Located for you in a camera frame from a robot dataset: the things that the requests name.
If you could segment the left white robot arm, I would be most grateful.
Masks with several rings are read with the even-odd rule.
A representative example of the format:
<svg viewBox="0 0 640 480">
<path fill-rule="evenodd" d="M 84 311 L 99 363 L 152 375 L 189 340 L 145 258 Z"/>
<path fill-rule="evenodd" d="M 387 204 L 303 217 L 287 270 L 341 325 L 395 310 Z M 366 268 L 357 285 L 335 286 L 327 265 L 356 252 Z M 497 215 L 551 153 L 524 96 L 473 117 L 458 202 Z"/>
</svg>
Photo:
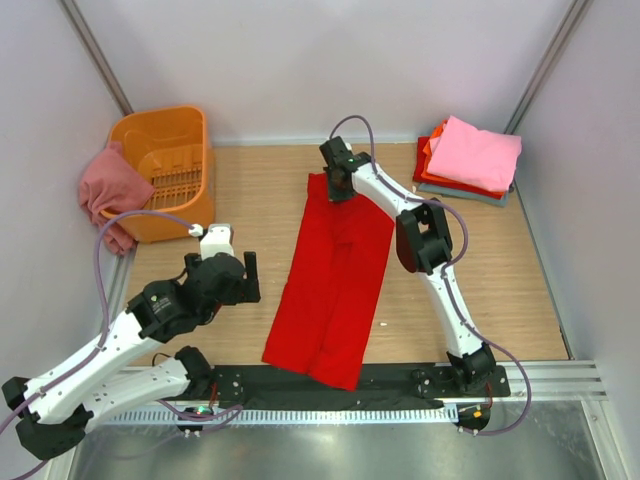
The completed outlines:
<svg viewBox="0 0 640 480">
<path fill-rule="evenodd" d="M 108 326 L 63 363 L 32 379 L 13 377 L 2 386 L 16 411 L 20 444 L 40 460 L 76 447 L 102 421 L 147 402 L 200 398 L 211 367 L 195 347 L 128 378 L 116 373 L 173 338 L 210 323 L 219 309 L 260 300 L 257 257 L 227 253 L 185 257 L 183 273 L 149 283 Z"/>
</svg>

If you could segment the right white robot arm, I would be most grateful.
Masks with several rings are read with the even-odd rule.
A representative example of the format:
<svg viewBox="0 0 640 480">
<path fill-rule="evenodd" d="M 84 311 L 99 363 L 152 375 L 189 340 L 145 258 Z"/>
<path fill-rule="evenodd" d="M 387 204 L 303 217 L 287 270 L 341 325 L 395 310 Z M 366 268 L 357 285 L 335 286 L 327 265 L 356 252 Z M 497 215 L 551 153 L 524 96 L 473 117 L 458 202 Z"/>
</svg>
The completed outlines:
<svg viewBox="0 0 640 480">
<path fill-rule="evenodd" d="M 329 199 L 366 197 L 395 224 L 396 255 L 425 285 L 443 329 L 454 384 L 463 392 L 482 389 L 496 369 L 487 341 L 475 325 L 453 269 L 453 241 L 444 205 L 402 187 L 366 152 L 355 153 L 339 136 L 319 147 L 326 163 Z"/>
</svg>

